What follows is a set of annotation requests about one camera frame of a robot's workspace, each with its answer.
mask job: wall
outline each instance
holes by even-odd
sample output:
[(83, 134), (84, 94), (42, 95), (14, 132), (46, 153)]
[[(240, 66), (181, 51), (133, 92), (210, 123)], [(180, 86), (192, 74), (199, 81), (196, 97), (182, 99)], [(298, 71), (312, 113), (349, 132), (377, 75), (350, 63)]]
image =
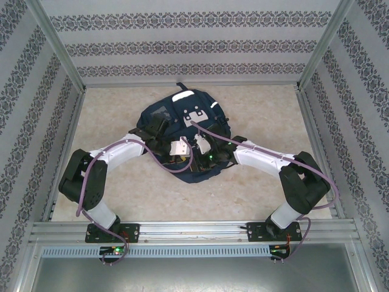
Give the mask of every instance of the wall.
[(0, 9), (0, 291), (5, 291), (30, 224), (46, 206), (80, 95), (26, 3), (0, 0)]
[(87, 85), (296, 82), (339, 0), (42, 0)]
[(388, 1), (356, 1), (305, 89), (379, 291), (389, 291), (388, 21)]

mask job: backpack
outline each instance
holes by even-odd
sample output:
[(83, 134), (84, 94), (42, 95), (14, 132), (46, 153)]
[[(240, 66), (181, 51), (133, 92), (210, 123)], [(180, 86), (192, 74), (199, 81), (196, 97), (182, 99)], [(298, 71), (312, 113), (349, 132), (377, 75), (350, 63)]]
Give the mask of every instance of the backpack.
[[(173, 138), (178, 141), (181, 136), (184, 136), (193, 146), (198, 129), (190, 123), (192, 120), (203, 128), (209, 128), (218, 123), (226, 135), (231, 136), (230, 126), (227, 123), (228, 119), (226, 119), (222, 108), (215, 99), (204, 91), (188, 90), (181, 82), (177, 85), (181, 87), (181, 91), (150, 105), (141, 113), (136, 124), (137, 128), (147, 126), (153, 116), (158, 114), (168, 121), (168, 127), (162, 138)], [(190, 169), (186, 169), (184, 172), (172, 173), (172, 175), (186, 183), (199, 183), (218, 175), (221, 170), (227, 167), (228, 163), (223, 162), (214, 166), (211, 170), (203, 172), (192, 172)], [(188, 160), (181, 163), (165, 164), (164, 166), (168, 169), (178, 170), (184, 168), (187, 164)]]

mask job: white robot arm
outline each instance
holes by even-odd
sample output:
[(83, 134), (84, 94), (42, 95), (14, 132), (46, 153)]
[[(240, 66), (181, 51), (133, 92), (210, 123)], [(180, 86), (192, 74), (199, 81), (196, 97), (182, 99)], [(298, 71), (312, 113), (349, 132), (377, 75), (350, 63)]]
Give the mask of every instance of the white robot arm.
[[(308, 153), (284, 154), (255, 145), (243, 137), (237, 136), (233, 140), (241, 143), (241, 145), (236, 146), (230, 142), (220, 143), (220, 141), (216, 141), (213, 137), (205, 134), (203, 136), (196, 135), (194, 147), (192, 147), (194, 159), (190, 165), (191, 171), (204, 171), (211, 169), (220, 162), (231, 161), (234, 164), (254, 167), (280, 178), (286, 202), (278, 207), (266, 220), (267, 231), (270, 234), (281, 233), (298, 217), (308, 214), (330, 190), (329, 184), (324, 179), (285, 160), (285, 158), (288, 158), (288, 160), (296, 159), (320, 171), (318, 165)], [(170, 160), (174, 156), (188, 156), (188, 147), (182, 141), (183, 137), (180, 141), (161, 142), (145, 131), (134, 129), (130, 131), (130, 134), (113, 143), (112, 145), (117, 145), (111, 147), (108, 151), (104, 151), (106, 147), (90, 152), (77, 150), (69, 161), (60, 182), (59, 190), (71, 201), (79, 203), (81, 186), (84, 180), (83, 175), (94, 157), (99, 155), (91, 168), (86, 183), (82, 208), (96, 223), (106, 229), (112, 229), (115, 224), (120, 224), (120, 220), (102, 199), (107, 173), (129, 159), (142, 155), (144, 145), (147, 145), (155, 154), (168, 155)], [(266, 153), (258, 151), (258, 149), (265, 150)]]

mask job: beige floor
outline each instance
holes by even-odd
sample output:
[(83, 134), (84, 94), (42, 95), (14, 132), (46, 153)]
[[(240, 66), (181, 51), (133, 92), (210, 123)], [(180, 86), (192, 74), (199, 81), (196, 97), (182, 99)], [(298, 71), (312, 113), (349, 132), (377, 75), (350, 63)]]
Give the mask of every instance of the beige floor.
[[(219, 102), (230, 118), (233, 135), (285, 153), (312, 153), (291, 85), (198, 89)], [(72, 152), (117, 141), (136, 126), (142, 110), (178, 90), (88, 89)], [(250, 167), (236, 165), (210, 180), (189, 185), (160, 169), (150, 155), (143, 155), (108, 175), (104, 199), (125, 221), (260, 220), (284, 202), (284, 195), (279, 179)], [(86, 221), (82, 216), (75, 217), (76, 206), (59, 194), (53, 221)], [(328, 209), (309, 216), (331, 218)]]

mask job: aluminum frame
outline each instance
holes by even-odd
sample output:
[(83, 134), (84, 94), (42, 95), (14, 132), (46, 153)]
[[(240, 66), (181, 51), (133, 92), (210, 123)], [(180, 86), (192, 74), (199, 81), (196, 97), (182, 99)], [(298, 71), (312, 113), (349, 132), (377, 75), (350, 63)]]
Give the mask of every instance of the aluminum frame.
[[(304, 90), (299, 90), (299, 88), (295, 87), (296, 96), (298, 105), (300, 106), (301, 115), (303, 116), (305, 128), (308, 134), (309, 141), (312, 146), (312, 151), (315, 157), (315, 160), (317, 161), (318, 166), (322, 170), (322, 172), (328, 176), (329, 178), (332, 177), (331, 171), (329, 169), (329, 165), (326, 159), (326, 155), (324, 153), (324, 149), (322, 146), (322, 143), (320, 141), (320, 137), (318, 135), (318, 131), (316, 129), (316, 126), (314, 124), (314, 118), (312, 116), (311, 109), (308, 105), (308, 100), (306, 98)], [(331, 201), (335, 197), (334, 190), (331, 189), (327, 193), (327, 200)], [(338, 217), (338, 218), (346, 218), (343, 207), (340, 203), (340, 201), (336, 201), (334, 207), (330, 207), (331, 215), (332, 217)]]
[[(147, 246), (158, 250), (169, 246), (172, 248), (206, 246), (217, 249), (218, 247), (231, 246), (244, 249), (268, 245), (268, 242), (248, 241), (246, 231), (241, 229), (240, 226), (245, 226), (250, 221), (136, 222), (140, 224), (139, 242), (130, 244), (130, 248)], [(57, 246), (73, 247), (77, 250), (84, 249), (86, 246), (95, 248), (112, 246), (112, 243), (85, 243), (84, 238), (88, 224), (88, 222), (34, 223), (14, 291), (31, 291), (45, 248)], [(300, 222), (302, 232), (305, 232), (307, 226), (307, 222)], [(353, 219), (312, 220), (311, 230), (304, 245), (323, 243), (344, 244), (359, 291), (377, 291)], [(245, 256), (265, 255), (246, 254)], [(80, 254), (69, 253), (69, 256), (62, 255), (58, 257), (90, 258), (91, 256), (80, 252)]]
[(64, 66), (67, 74), (71, 78), (73, 84), (79, 91), (85, 90), (85, 84), (78, 73), (76, 66), (74, 65), (69, 53), (67, 52), (64, 44), (62, 43), (57, 31), (55, 30), (50, 18), (48, 17), (45, 9), (42, 6), (40, 0), (26, 0), (26, 4), (31, 11), (32, 15), (36, 19), (48, 42), (53, 47), (54, 52)]
[(322, 56), (327, 50), (330, 42), (336, 34), (337, 29), (343, 22), (348, 10), (351, 8), (353, 3), (353, 0), (340, 0), (333, 16), (329, 20), (329, 23), (322, 37), (320, 38), (320, 41), (318, 42), (314, 52), (312, 53), (312, 56), (310, 57), (298, 81), (298, 84), (300, 85), (299, 89), (304, 89), (308, 84), (309, 79), (311, 79), (317, 65), (320, 63)]

